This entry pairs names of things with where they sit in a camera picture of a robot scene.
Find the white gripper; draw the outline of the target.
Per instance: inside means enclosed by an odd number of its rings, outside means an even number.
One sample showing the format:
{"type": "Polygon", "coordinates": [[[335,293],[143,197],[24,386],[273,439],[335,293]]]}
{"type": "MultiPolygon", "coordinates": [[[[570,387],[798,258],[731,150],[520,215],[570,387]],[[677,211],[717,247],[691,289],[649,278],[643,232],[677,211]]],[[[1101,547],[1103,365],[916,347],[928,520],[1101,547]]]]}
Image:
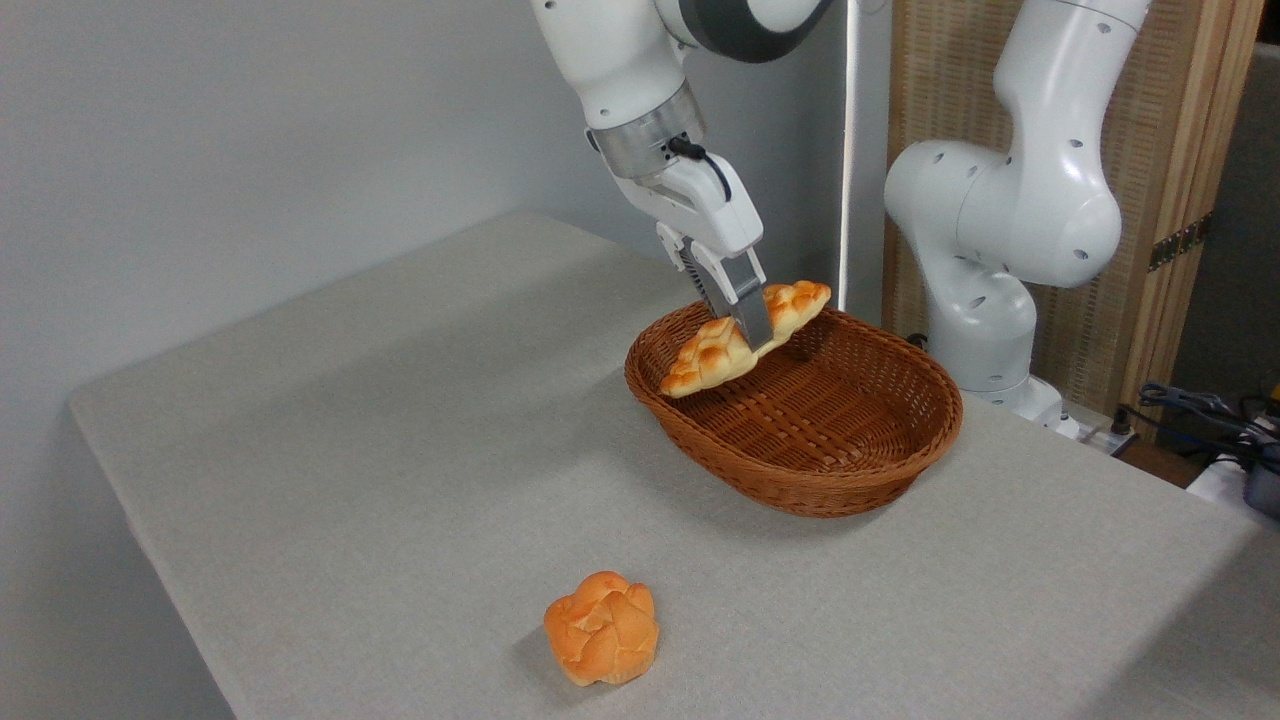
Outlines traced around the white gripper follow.
{"type": "Polygon", "coordinates": [[[669,260],[698,291],[713,318],[730,316],[751,351],[774,331],[764,300],[765,274],[753,245],[763,236],[755,205],[731,164],[704,151],[639,152],[639,209],[655,218],[669,260]],[[699,260],[692,240],[700,242],[699,260]]]}

